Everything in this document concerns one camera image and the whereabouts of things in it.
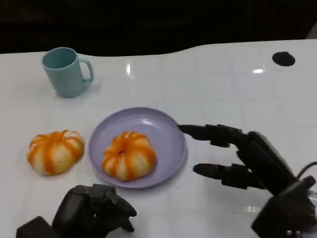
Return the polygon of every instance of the light blue mug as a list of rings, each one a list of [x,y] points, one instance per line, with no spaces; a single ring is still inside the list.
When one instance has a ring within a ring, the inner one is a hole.
[[[90,79],[84,79],[79,62],[87,64]],[[93,66],[87,59],[79,59],[77,53],[66,47],[50,50],[42,58],[42,65],[57,94],[73,98],[85,91],[94,80]]]

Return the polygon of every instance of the decorative pumpkin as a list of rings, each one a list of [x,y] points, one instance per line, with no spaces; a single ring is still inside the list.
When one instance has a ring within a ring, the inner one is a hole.
[[[35,136],[27,154],[39,173],[55,175],[67,171],[84,153],[83,138],[75,131],[55,131]]]
[[[156,155],[148,138],[126,131],[105,150],[102,169],[111,177],[130,181],[147,175],[155,163]]]

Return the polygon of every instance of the purple plate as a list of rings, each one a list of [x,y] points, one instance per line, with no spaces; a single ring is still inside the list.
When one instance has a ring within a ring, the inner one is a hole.
[[[108,176],[101,167],[105,149],[125,131],[145,134],[157,155],[157,164],[150,174],[128,182]],[[167,180],[185,165],[187,145],[177,122],[167,114],[151,108],[129,108],[112,114],[97,126],[90,138],[89,157],[105,181],[120,187],[145,188]]]

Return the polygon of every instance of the white tabletop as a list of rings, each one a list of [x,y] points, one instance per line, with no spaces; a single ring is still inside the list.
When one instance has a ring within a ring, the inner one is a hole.
[[[296,63],[276,65],[288,51]],[[55,95],[42,69],[44,53],[0,55],[0,237],[40,215],[49,223],[66,192],[102,183],[88,157],[95,126],[124,108],[148,106],[179,123],[227,124],[266,135],[295,173],[317,160],[317,40],[200,46],[169,55],[91,57],[96,73],[80,97]],[[31,138],[65,128],[78,131],[86,153],[69,172],[43,177],[28,165]],[[118,189],[138,211],[135,233],[110,238],[255,238],[252,220],[269,193],[225,187],[192,172],[196,163],[241,163],[223,149],[187,136],[185,169],[145,191]],[[317,169],[310,174],[317,177]]]

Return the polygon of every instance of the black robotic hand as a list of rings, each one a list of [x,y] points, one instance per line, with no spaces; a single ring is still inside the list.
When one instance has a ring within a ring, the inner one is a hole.
[[[286,161],[262,134],[224,125],[179,125],[179,129],[196,140],[208,140],[211,145],[237,147],[244,165],[222,166],[198,164],[194,172],[221,180],[225,186],[247,189],[267,189],[273,197],[263,207],[252,224],[261,238],[317,237],[316,195],[310,188],[316,183],[312,176],[300,180],[307,165],[295,177]]]
[[[134,232],[129,218],[136,215],[135,209],[116,194],[114,187],[78,185],[64,197],[52,227],[62,238],[105,238],[120,227]]]

